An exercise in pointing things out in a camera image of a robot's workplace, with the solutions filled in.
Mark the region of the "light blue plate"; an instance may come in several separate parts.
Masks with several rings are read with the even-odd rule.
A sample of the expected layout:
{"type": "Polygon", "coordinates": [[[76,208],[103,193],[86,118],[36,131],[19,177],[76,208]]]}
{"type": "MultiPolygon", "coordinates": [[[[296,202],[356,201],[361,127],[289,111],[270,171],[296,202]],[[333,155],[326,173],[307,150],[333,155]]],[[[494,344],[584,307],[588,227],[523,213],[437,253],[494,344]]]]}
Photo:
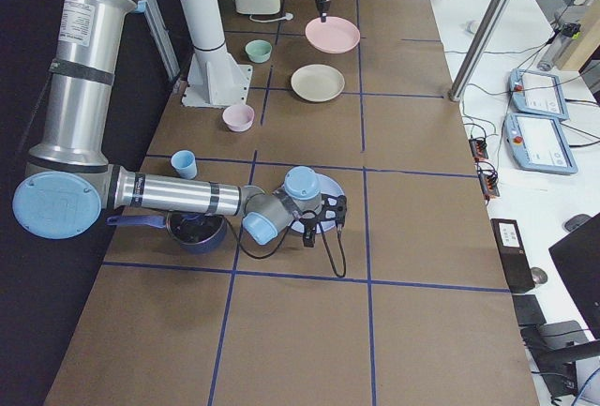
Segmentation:
{"type": "MultiPolygon", "coordinates": [[[[320,182],[322,194],[327,194],[327,195],[330,195],[333,197],[338,197],[340,195],[345,194],[341,185],[334,179],[330,178],[329,176],[327,176],[325,174],[321,174],[321,173],[318,173],[317,176],[318,176],[318,179],[320,182]]],[[[332,220],[324,221],[322,223],[322,228],[325,232],[329,232],[330,230],[332,230],[336,227],[335,214],[327,213],[326,216],[328,218],[332,218],[332,220]]],[[[304,232],[304,225],[301,222],[297,221],[292,225],[292,231],[295,233],[302,234],[304,232]]]]}

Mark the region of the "pink plate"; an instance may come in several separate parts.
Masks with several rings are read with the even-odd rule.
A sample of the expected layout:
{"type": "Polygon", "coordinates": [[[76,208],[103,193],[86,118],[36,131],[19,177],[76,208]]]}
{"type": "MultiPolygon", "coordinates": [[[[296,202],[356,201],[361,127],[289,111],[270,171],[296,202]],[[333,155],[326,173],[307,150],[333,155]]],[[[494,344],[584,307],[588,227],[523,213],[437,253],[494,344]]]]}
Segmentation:
{"type": "Polygon", "coordinates": [[[339,54],[354,49],[361,38],[360,31],[350,21],[328,16],[325,22],[319,18],[310,21],[305,28],[308,42],[323,53],[339,54]]]}

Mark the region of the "cream white plate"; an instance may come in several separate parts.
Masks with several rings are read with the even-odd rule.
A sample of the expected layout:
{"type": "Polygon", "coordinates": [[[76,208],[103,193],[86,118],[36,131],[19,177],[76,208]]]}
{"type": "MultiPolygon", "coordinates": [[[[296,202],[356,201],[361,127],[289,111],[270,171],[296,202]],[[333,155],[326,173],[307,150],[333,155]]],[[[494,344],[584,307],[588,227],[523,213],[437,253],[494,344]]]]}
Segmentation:
{"type": "Polygon", "coordinates": [[[345,87],[345,78],[336,68],[312,64],[293,73],[291,86],[293,92],[304,100],[325,102],[341,94],[345,87]]]}

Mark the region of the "green bowl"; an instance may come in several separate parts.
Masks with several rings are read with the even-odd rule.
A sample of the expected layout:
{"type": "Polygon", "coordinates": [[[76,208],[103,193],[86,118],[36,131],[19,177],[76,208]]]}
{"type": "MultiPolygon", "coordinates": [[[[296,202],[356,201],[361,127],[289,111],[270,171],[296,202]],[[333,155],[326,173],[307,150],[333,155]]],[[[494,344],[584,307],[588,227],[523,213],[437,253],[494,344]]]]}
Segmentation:
{"type": "Polygon", "coordinates": [[[257,64],[267,62],[271,57],[272,50],[272,44],[263,39],[251,40],[245,46],[247,58],[257,64]]]}

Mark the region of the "brown paper table cover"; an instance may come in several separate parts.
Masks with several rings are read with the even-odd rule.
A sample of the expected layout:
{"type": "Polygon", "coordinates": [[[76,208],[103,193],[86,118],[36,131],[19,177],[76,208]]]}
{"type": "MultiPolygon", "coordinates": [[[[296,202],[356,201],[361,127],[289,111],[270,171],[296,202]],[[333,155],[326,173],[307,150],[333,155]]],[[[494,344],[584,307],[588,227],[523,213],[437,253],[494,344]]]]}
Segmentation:
{"type": "Polygon", "coordinates": [[[333,0],[360,45],[314,50],[313,0],[284,0],[291,23],[252,24],[220,0],[237,59],[255,68],[254,125],[172,97],[142,169],[168,174],[193,151],[203,180],[277,188],[308,165],[348,198],[337,278],[324,243],[247,252],[227,238],[192,256],[162,231],[120,228],[46,399],[50,405],[534,405],[511,294],[474,173],[429,0],[333,0]],[[291,77],[323,64],[345,78],[329,101],[291,77]]]}

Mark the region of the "pink bowl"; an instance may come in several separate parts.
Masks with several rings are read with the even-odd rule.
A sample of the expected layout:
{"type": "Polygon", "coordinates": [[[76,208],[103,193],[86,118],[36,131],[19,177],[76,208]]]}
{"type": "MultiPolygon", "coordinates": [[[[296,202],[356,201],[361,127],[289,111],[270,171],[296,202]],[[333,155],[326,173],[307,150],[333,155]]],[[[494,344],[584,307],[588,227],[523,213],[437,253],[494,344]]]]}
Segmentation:
{"type": "Polygon", "coordinates": [[[234,104],[222,113],[226,127],[233,132],[244,132],[251,128],[255,118],[254,109],[247,104],[234,104]]]}

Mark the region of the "dark blue saucepan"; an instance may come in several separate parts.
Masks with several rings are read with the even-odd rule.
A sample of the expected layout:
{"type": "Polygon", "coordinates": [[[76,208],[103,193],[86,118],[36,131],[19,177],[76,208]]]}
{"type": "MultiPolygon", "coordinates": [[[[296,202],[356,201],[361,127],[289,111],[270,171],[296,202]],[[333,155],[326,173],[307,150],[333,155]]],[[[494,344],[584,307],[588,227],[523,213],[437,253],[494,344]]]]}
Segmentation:
{"type": "Polygon", "coordinates": [[[109,226],[146,226],[164,229],[180,248],[191,254],[206,254],[217,249],[227,234],[223,216],[202,213],[168,212],[166,215],[111,216],[109,226]]]}

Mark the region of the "light blue cup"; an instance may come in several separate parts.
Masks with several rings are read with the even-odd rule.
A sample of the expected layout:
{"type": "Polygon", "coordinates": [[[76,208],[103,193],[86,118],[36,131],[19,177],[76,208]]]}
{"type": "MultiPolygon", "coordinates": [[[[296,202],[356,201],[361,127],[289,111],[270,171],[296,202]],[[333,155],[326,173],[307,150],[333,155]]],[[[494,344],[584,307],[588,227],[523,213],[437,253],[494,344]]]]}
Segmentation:
{"type": "Polygon", "coordinates": [[[197,176],[197,162],[190,150],[179,150],[171,156],[171,165],[177,174],[187,180],[197,176]]]}

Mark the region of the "orange connector board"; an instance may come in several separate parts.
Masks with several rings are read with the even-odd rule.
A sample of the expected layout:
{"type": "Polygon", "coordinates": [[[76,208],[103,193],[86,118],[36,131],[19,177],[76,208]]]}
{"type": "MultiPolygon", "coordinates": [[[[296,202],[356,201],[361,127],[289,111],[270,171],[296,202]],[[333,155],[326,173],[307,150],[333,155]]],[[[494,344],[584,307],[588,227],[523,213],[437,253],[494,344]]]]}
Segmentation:
{"type": "Polygon", "coordinates": [[[484,137],[470,138],[469,146],[484,199],[489,202],[499,198],[498,171],[488,159],[486,139],[484,137]]]}

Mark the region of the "black box with label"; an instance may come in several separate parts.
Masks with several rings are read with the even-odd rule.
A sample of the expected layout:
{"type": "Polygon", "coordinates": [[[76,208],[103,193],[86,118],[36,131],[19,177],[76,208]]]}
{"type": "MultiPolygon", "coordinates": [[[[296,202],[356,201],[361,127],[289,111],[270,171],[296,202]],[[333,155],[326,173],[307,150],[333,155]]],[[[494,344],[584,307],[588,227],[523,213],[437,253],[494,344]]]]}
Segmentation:
{"type": "Polygon", "coordinates": [[[492,218],[490,223],[510,291],[526,293],[532,290],[535,284],[518,223],[507,218],[492,218]]]}

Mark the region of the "lower teach pendant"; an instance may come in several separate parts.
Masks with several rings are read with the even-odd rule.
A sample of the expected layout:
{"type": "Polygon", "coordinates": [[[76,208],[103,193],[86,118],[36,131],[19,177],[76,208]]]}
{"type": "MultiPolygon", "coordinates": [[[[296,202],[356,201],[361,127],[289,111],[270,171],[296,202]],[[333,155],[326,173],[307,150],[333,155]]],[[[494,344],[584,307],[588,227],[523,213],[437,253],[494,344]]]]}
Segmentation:
{"type": "Polygon", "coordinates": [[[560,175],[578,172],[556,117],[509,113],[503,127],[508,148],[520,169],[560,175]]]}

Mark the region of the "teach pendant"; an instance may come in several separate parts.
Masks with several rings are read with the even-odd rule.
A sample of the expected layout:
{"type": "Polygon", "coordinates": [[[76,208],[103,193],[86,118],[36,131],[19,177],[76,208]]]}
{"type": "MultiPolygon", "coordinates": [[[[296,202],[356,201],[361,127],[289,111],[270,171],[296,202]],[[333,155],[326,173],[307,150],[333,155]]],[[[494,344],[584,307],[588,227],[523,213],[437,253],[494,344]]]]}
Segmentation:
{"type": "Polygon", "coordinates": [[[509,113],[503,127],[508,148],[520,169],[560,175],[578,172],[556,117],[509,113]]]}
{"type": "Polygon", "coordinates": [[[550,73],[515,68],[508,79],[511,102],[521,113],[569,118],[560,79],[550,73]]]}

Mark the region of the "upper teach pendant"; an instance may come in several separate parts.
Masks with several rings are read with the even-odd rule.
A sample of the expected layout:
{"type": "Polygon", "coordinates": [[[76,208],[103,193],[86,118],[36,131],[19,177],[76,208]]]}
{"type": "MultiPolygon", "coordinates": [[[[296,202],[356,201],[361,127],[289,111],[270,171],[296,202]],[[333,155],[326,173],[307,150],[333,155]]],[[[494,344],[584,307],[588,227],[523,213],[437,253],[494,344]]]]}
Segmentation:
{"type": "Polygon", "coordinates": [[[550,73],[515,68],[508,79],[511,102],[521,113],[569,118],[560,79],[550,73]]]}

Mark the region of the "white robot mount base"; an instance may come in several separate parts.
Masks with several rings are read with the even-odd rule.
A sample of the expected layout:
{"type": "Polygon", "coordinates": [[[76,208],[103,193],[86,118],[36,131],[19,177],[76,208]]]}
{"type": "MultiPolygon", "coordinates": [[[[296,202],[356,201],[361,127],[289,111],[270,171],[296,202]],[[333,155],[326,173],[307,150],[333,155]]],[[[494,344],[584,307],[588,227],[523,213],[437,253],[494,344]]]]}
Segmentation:
{"type": "Polygon", "coordinates": [[[218,0],[180,0],[194,49],[182,103],[225,108],[244,103],[253,68],[229,53],[218,0]]]}

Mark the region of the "aluminium frame post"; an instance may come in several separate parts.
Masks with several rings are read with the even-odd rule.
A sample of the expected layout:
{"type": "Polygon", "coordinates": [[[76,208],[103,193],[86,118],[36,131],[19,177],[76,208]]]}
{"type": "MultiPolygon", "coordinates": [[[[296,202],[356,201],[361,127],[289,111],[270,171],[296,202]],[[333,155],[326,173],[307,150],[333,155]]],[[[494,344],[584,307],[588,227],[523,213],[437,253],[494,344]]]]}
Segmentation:
{"type": "Polygon", "coordinates": [[[470,82],[509,1],[510,0],[490,0],[484,17],[474,34],[472,43],[448,92],[450,100],[455,102],[460,102],[462,100],[467,84],[470,82]]]}

